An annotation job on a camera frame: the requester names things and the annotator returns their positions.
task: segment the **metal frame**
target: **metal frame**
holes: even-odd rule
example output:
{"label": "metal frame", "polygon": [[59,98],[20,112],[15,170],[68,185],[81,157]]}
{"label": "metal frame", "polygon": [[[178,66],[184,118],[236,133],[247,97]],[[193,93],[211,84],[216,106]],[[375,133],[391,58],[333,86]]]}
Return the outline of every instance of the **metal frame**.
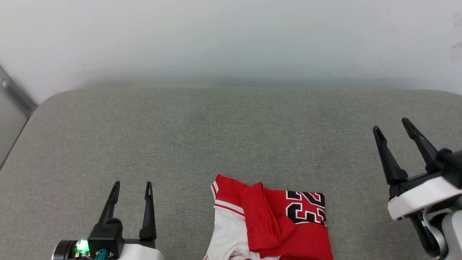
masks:
{"label": "metal frame", "polygon": [[0,67],[0,82],[2,88],[13,99],[14,103],[21,109],[21,111],[30,118],[34,113],[37,105],[21,90],[16,83],[6,74],[6,72]]}

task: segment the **green led light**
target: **green led light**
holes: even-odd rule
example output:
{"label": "green led light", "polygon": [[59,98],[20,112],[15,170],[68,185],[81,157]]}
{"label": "green led light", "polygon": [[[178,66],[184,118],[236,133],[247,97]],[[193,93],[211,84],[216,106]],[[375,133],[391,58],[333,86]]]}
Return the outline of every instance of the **green led light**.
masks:
{"label": "green led light", "polygon": [[88,248],[87,240],[80,240],[79,242],[77,242],[77,249],[76,249],[77,253],[85,254],[88,251],[90,251],[90,249]]}

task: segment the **teal connector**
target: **teal connector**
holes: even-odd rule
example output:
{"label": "teal connector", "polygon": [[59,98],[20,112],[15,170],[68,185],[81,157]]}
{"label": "teal connector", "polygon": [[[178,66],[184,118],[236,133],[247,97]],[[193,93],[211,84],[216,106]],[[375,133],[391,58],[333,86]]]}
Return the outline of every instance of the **teal connector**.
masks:
{"label": "teal connector", "polygon": [[109,259],[109,253],[106,249],[99,250],[95,258],[95,260],[108,260],[108,259]]}

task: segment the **red jersey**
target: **red jersey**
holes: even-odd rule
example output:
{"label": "red jersey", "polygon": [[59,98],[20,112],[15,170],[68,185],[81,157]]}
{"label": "red jersey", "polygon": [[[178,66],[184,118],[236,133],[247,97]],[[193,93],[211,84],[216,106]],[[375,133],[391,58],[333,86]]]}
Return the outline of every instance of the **red jersey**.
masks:
{"label": "red jersey", "polygon": [[250,251],[281,260],[333,259],[322,193],[270,190],[222,175],[215,183],[215,206],[244,215]]}

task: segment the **robotic arm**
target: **robotic arm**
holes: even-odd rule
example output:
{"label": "robotic arm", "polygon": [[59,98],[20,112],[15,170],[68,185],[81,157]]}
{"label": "robotic arm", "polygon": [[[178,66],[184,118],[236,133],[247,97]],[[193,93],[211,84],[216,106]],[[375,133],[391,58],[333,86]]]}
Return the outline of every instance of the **robotic arm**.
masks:
{"label": "robotic arm", "polygon": [[[373,128],[377,149],[390,185],[388,211],[394,220],[410,218],[420,243],[436,260],[462,259],[462,151],[439,151],[407,118],[402,119],[426,163],[426,173],[408,178],[387,147],[378,126]],[[433,218],[430,213],[446,210]]]}
{"label": "robotic arm", "polygon": [[148,181],[145,192],[145,213],[140,239],[124,239],[122,222],[113,217],[119,198],[120,182],[112,187],[98,223],[86,240],[62,240],[56,246],[51,260],[164,260],[156,250],[156,222],[152,199],[152,184]]}

